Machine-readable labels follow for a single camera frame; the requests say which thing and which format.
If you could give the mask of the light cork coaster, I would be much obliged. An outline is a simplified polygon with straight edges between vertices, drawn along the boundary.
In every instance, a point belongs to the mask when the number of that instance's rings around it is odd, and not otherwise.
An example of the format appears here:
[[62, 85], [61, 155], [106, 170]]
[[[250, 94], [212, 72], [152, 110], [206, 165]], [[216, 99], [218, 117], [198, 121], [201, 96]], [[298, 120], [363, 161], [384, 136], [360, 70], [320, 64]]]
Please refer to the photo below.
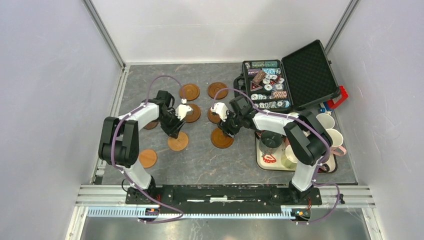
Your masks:
[[189, 144], [189, 137], [186, 133], [180, 131], [177, 138], [168, 137], [167, 139], [168, 147], [173, 151], [182, 151]]

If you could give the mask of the wooden coaster four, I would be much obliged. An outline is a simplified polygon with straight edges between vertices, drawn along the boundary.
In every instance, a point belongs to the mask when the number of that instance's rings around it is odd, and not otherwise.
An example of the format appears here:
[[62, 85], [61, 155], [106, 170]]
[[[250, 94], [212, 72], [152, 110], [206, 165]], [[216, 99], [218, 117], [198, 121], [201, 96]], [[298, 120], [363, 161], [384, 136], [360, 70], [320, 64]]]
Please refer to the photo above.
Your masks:
[[232, 137], [225, 135], [224, 132], [219, 128], [215, 128], [211, 132], [210, 140], [216, 148], [220, 149], [229, 148], [234, 142]]

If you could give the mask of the wooden coaster five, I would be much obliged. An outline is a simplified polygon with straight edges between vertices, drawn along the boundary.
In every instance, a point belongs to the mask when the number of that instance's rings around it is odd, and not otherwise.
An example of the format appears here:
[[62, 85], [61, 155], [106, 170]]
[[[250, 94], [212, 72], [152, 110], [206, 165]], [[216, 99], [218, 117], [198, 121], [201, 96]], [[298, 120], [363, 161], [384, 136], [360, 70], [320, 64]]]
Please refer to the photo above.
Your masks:
[[185, 117], [185, 121], [187, 123], [194, 123], [200, 118], [201, 109], [198, 105], [196, 105], [194, 103], [190, 103], [190, 104], [188, 104], [188, 106], [190, 106], [192, 108], [192, 111], [190, 113], [187, 113], [187, 115]]

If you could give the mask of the dark walnut coaster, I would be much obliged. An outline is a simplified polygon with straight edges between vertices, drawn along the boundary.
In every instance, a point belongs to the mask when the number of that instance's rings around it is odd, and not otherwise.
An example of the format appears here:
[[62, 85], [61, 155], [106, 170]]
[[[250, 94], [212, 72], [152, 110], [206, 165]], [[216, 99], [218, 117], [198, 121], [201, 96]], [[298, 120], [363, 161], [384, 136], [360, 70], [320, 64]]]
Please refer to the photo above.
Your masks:
[[154, 129], [159, 123], [157, 121], [151, 121], [148, 124], [146, 124], [143, 128], [145, 130], [152, 130]]

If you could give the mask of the wooden coaster three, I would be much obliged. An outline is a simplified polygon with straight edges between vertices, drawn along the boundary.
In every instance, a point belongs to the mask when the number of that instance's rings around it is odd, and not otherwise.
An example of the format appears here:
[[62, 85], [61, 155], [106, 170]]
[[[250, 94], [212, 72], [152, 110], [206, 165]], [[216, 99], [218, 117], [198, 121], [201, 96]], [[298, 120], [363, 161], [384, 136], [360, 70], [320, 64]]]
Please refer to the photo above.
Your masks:
[[212, 112], [210, 108], [208, 109], [208, 112], [207, 112], [207, 118], [213, 124], [218, 124], [221, 121], [220, 116], [216, 114], [215, 112]]

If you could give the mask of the orange coaster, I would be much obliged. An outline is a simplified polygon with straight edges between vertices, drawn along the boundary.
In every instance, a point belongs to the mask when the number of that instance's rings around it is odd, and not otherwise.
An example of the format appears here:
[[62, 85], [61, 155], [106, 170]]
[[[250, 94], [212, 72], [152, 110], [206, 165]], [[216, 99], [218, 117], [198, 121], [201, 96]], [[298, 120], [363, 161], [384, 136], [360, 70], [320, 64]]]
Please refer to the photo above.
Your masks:
[[152, 149], [145, 149], [138, 155], [138, 160], [144, 168], [151, 168], [158, 160], [157, 153]]

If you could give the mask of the wooden coaster one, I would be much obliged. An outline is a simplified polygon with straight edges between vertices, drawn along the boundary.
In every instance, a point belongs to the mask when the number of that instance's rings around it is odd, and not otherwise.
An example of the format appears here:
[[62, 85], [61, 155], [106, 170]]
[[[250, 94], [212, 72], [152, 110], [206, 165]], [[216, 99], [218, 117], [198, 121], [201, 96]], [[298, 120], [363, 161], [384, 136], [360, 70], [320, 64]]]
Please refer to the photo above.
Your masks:
[[194, 101], [199, 95], [200, 88], [193, 83], [184, 84], [179, 91], [179, 96], [185, 98], [187, 101]]

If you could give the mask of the wooden coaster two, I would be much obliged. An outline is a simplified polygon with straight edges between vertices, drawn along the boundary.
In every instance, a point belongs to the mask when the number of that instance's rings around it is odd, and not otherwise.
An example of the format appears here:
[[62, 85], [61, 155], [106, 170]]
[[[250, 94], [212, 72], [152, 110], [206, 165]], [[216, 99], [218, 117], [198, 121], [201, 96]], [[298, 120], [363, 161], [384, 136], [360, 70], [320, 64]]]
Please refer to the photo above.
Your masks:
[[216, 100], [224, 99], [228, 95], [228, 90], [226, 89], [228, 86], [223, 82], [213, 82], [207, 88], [207, 94], [210, 98], [214, 98]]

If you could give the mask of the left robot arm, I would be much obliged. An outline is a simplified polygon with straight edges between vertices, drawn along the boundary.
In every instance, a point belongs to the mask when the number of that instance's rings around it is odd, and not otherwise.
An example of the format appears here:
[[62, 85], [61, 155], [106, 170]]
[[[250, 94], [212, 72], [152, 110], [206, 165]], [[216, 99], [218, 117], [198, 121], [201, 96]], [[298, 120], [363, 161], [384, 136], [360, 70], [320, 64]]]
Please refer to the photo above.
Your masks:
[[175, 98], [160, 90], [153, 99], [145, 99], [137, 108], [118, 117], [106, 117], [103, 121], [98, 156], [117, 169], [138, 191], [145, 204], [157, 198], [156, 183], [139, 161], [140, 131], [151, 122], [160, 123], [164, 133], [173, 139], [179, 136], [185, 118], [193, 109], [185, 98], [174, 107]]

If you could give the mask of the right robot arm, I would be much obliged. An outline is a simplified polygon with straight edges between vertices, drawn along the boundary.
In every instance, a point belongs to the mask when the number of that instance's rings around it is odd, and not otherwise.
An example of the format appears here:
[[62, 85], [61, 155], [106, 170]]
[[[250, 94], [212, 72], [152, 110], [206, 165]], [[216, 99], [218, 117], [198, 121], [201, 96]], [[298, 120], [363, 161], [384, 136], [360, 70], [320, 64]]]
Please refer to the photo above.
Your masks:
[[316, 116], [307, 110], [298, 116], [262, 110], [242, 95], [230, 104], [232, 109], [223, 102], [212, 104], [211, 112], [220, 118], [218, 128], [231, 138], [241, 128], [285, 136], [297, 158], [295, 173], [288, 185], [288, 196], [295, 204], [306, 201], [315, 183], [318, 164], [328, 159], [333, 143]]

